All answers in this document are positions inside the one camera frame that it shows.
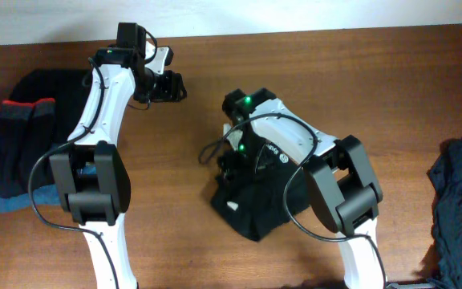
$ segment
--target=white backdrop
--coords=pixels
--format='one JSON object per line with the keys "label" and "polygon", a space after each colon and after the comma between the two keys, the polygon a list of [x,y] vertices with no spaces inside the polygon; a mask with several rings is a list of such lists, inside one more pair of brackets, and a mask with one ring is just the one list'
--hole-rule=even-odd
{"label": "white backdrop", "polygon": [[462,0],[0,0],[0,44],[462,23]]}

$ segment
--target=wooden table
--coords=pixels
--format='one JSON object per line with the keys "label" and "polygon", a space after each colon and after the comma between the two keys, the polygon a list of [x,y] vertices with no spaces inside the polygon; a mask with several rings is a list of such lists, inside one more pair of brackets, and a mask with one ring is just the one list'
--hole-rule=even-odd
{"label": "wooden table", "polygon": [[[379,249],[389,279],[436,269],[427,171],[462,136],[462,25],[159,39],[175,51],[189,97],[128,110],[119,151],[132,180],[126,238],[141,287],[281,287],[342,278],[338,246],[292,225],[259,243],[209,206],[215,165],[197,163],[221,134],[226,93],[267,87],[315,128],[365,145],[384,192]],[[88,67],[104,42],[0,47],[0,101],[35,68]],[[58,207],[53,222],[71,223]],[[299,216],[325,234],[311,210]],[[31,209],[0,215],[0,288],[93,288],[80,234],[45,227]]]}

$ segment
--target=wooden surface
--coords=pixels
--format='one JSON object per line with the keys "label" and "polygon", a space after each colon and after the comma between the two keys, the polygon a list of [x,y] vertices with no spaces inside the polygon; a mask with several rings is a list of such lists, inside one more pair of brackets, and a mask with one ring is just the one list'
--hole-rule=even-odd
{"label": "wooden surface", "polygon": [[[175,51],[189,97],[128,110],[119,150],[132,180],[126,237],[141,287],[281,287],[342,278],[338,246],[292,224],[259,243],[235,233],[208,204],[216,166],[198,165],[226,122],[223,96],[267,87],[324,132],[353,134],[384,192],[379,249],[390,280],[436,268],[434,190],[427,171],[440,143],[462,136],[462,26],[160,39]],[[37,67],[88,67],[109,42],[0,47],[0,100]],[[70,224],[60,208],[41,207]],[[311,210],[300,220],[325,234]],[[93,288],[80,234],[42,225],[31,209],[0,215],[0,288]]]}

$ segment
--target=robotic arm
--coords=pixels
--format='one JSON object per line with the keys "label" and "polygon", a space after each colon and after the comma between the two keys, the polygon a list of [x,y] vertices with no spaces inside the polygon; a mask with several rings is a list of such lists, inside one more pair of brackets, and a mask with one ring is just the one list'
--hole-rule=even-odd
{"label": "robotic arm", "polygon": [[[235,125],[266,113],[281,113],[300,120],[264,88],[250,96],[240,90],[231,92],[225,97],[222,109]],[[363,145],[353,136],[339,140],[306,125],[318,138],[314,155],[303,165],[315,215],[338,238],[365,234],[376,244],[378,203],[383,193]],[[302,162],[314,146],[306,128],[286,118],[260,118],[241,130],[240,142],[246,142],[248,135],[255,134],[275,143],[297,163]],[[337,182],[333,173],[339,169],[348,169],[348,175]],[[349,288],[383,287],[383,272],[368,240],[354,238],[338,245],[345,267],[344,282]]]}
{"label": "robotic arm", "polygon": [[[117,138],[129,99],[177,102],[187,94],[179,74],[166,71],[173,57],[170,47],[146,41],[148,32],[135,23],[120,23],[116,45],[100,48],[94,57],[92,87],[85,109],[66,152],[50,157],[53,177],[64,211],[82,229],[96,232],[110,258],[93,235],[83,233],[91,252],[98,288],[138,288],[128,260],[124,217],[131,200],[128,173],[117,152]],[[89,123],[95,121],[83,138]],[[96,174],[83,171],[94,163]],[[118,282],[114,280],[114,271]]]}

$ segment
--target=red stripe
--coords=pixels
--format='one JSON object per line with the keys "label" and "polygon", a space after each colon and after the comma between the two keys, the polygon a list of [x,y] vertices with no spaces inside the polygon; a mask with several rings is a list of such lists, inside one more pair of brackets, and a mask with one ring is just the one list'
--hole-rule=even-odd
{"label": "red stripe", "polygon": [[3,100],[3,104],[15,105],[15,106],[26,107],[26,108],[33,108],[33,104],[30,104],[30,103],[18,103],[16,101],[12,101],[12,100]]}
{"label": "red stripe", "polygon": [[52,103],[54,103],[55,99],[52,98],[52,97],[49,97],[49,98],[37,100],[33,105],[37,105],[37,104],[40,104],[40,103],[43,103],[43,102],[52,102]]}

